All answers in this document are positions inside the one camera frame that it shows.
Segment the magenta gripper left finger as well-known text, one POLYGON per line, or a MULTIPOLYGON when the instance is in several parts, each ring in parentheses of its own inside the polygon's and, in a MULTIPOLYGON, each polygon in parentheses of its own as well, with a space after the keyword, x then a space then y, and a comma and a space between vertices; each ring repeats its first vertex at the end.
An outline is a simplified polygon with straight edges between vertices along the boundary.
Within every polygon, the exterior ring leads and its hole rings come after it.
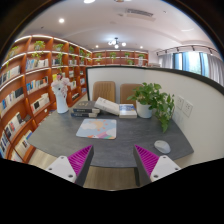
POLYGON ((59 156, 46 170, 65 180, 83 186, 94 155, 94 147, 86 146, 72 155, 59 156))

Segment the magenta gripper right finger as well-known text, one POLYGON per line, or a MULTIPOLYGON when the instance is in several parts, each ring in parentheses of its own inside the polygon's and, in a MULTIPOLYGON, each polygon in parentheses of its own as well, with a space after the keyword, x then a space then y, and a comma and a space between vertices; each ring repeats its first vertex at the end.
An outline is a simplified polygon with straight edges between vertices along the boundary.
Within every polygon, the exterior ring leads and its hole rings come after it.
POLYGON ((134 168, 136 185, 140 187, 180 170, 168 156, 157 156, 138 145, 134 146, 133 155, 137 164, 134 168))

